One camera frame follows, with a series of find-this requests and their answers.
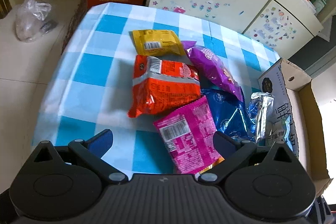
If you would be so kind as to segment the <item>yellow snack packet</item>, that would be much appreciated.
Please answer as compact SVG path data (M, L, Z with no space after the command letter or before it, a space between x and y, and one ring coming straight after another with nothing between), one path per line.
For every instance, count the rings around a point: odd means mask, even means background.
M131 36L138 55L185 55L182 42L172 30L134 30Z

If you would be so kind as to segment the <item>blue foil snack bag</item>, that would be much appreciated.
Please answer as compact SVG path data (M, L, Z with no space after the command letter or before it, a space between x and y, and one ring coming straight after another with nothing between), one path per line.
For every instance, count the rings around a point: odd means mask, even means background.
M201 92L207 98L218 131L232 139L255 142L254 125L242 102L223 90L204 88Z

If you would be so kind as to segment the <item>orange snack bag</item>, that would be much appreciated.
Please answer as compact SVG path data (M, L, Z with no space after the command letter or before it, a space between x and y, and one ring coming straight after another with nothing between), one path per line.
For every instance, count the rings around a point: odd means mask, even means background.
M192 65L137 55L128 117L167 113L201 97L199 73Z

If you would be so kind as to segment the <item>white milk candy packet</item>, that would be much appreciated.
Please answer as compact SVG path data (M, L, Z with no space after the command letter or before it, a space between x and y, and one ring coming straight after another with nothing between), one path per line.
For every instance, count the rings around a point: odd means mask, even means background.
M273 143L277 141L283 141L287 146L293 150L291 145L290 137L290 116L282 118L279 121L272 124L270 133L266 137L265 144L271 147Z

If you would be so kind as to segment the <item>silver foil snack bag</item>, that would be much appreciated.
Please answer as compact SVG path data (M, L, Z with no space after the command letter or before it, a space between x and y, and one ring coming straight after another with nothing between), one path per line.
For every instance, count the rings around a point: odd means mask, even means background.
M273 110L274 97L270 93L255 92L251 94L251 100L247 113L253 123L255 142L265 138L267 119Z

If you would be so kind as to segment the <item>pink snack bag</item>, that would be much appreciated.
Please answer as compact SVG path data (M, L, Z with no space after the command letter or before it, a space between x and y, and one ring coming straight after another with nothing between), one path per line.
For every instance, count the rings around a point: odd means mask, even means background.
M154 122L180 174L203 173L224 158L214 147L216 132L208 100L198 100Z

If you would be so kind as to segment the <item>clear plastic bag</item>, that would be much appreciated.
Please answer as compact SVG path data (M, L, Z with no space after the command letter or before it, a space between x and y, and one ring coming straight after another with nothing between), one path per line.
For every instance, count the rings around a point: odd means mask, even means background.
M15 16L15 32L22 42L33 42L58 25L51 0L24 0Z

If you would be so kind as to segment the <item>purple noodle snack bag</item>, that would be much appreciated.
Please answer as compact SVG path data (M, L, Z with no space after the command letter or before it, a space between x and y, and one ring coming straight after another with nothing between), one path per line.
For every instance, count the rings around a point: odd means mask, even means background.
M240 85L212 50L197 45L195 41L185 40L181 43L187 57L201 75L225 92L233 94L240 102L244 101Z

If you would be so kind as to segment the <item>cardboard milk box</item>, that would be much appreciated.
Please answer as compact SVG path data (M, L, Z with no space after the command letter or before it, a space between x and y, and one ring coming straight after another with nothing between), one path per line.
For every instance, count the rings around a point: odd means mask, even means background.
M326 161L322 116L312 89L312 78L300 67L280 58L258 78L262 92L274 96L272 121L291 117L293 153L311 177L316 196L332 182Z

